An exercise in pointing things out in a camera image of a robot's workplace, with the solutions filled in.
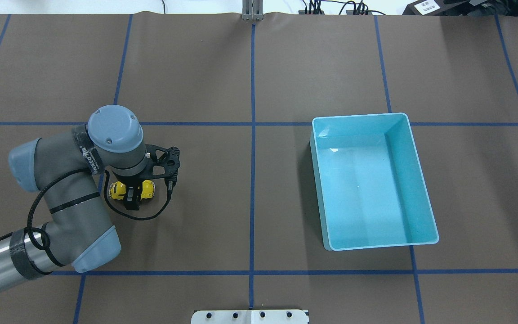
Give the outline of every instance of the white label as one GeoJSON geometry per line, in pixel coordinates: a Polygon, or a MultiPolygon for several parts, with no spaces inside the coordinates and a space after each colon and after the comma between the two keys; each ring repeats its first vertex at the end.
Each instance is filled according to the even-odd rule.
{"type": "Polygon", "coordinates": [[[415,8],[419,10],[421,14],[428,14],[430,12],[434,12],[437,9],[440,9],[441,7],[438,6],[435,0],[427,0],[421,2],[420,4],[415,4],[415,8]]]}

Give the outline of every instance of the metal bracket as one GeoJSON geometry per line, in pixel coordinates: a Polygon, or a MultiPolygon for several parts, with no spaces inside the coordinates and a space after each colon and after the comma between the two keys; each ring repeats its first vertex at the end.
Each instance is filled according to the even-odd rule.
{"type": "Polygon", "coordinates": [[[243,20],[263,20],[263,0],[243,0],[243,20]]]}
{"type": "Polygon", "coordinates": [[[309,324],[308,310],[196,311],[191,324],[309,324]]]}
{"type": "Polygon", "coordinates": [[[147,164],[140,174],[133,176],[122,176],[115,174],[117,180],[125,185],[125,196],[123,197],[123,205],[128,211],[138,211],[141,204],[141,193],[143,191],[144,180],[165,179],[165,185],[168,190],[173,189],[177,183],[177,171],[181,163],[179,162],[179,149],[175,146],[165,149],[159,146],[146,144],[147,164]],[[157,158],[157,151],[163,152],[161,157],[157,158]],[[161,167],[163,174],[155,174],[154,168],[161,167]]]}

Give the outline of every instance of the yellow toy car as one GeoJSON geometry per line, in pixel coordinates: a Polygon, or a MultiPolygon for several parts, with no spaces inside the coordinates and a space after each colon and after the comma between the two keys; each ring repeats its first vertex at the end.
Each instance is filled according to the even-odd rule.
{"type": "MultiPolygon", "coordinates": [[[[151,199],[155,193],[155,183],[151,180],[143,181],[143,190],[141,192],[141,199],[151,199]]],[[[125,184],[117,181],[109,186],[109,197],[115,200],[123,200],[125,195],[125,184]]]]}

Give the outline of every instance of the light blue plastic bin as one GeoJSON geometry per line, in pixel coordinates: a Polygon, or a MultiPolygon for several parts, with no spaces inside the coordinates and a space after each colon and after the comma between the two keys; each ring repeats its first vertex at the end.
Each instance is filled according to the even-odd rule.
{"type": "Polygon", "coordinates": [[[438,242],[407,115],[317,117],[311,156],[327,250],[438,242]]]}

